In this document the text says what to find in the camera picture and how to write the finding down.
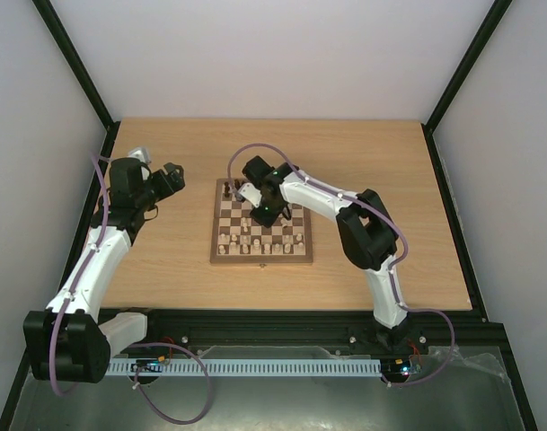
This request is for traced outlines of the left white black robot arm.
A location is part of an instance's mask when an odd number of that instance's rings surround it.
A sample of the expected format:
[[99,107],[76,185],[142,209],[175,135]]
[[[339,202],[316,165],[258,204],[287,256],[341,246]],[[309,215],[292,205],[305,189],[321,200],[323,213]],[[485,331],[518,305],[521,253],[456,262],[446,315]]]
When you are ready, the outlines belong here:
[[97,175],[101,188],[87,241],[57,295],[23,323],[33,376],[61,393],[61,382],[97,383],[110,360],[141,341],[147,317],[121,312],[99,323],[101,304],[114,273],[146,223],[146,214],[185,186],[184,170],[167,163],[152,171],[145,149],[110,161]]

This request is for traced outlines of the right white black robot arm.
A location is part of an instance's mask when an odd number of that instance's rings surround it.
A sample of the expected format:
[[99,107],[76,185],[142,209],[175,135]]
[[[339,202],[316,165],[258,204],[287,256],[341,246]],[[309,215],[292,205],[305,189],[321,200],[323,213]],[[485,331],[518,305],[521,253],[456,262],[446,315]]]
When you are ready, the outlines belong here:
[[403,325],[407,305],[396,270],[396,242],[401,239],[379,195],[367,189],[355,193],[309,177],[291,163],[275,168],[255,156],[243,167],[247,180],[238,194],[252,205],[251,218],[270,228],[290,217],[293,204],[324,216],[337,225],[345,256],[364,271],[374,304],[379,345],[390,352],[409,340]]

